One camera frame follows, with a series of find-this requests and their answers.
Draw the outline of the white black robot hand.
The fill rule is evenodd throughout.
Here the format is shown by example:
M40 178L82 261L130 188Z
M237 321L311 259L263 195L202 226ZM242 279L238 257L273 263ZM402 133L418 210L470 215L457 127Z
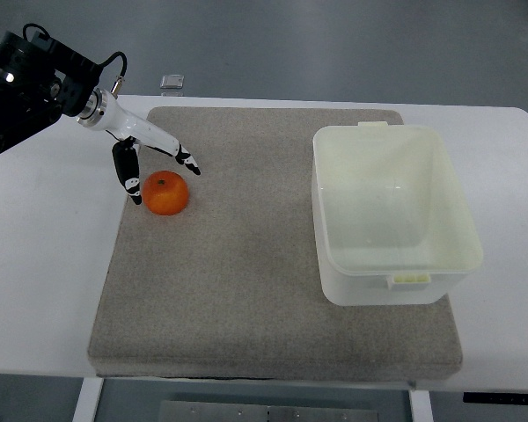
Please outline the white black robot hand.
M83 127L106 132L115 139L112 156L116 175L136 205L142 203L138 159L140 146L174 158L196 175L201 173L193 156L176 137L123 109L108 91L95 89L77 121Z

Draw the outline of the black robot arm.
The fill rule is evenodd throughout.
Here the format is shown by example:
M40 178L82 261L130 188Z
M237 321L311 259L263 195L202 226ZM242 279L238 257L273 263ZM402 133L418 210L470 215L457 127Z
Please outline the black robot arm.
M103 67L30 23L0 42L0 154L85 108Z

